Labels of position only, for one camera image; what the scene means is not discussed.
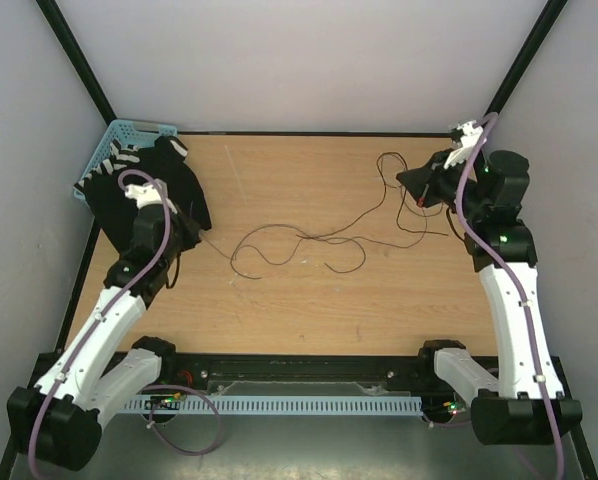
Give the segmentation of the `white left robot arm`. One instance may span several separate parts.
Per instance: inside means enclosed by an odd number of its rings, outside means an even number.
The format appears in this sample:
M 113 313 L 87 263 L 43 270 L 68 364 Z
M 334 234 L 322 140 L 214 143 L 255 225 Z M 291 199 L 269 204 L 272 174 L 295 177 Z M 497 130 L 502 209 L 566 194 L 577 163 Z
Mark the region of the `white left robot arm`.
M 153 204 L 139 208 L 132 229 L 129 249 L 109 269 L 72 343 L 33 386 L 16 388 L 7 401 L 15 449 L 32 462 L 82 469 L 134 395 L 177 379 L 176 347 L 157 337 L 140 338 L 116 366 L 110 362 L 166 286 L 171 265 L 199 243 L 201 228 L 186 214 Z

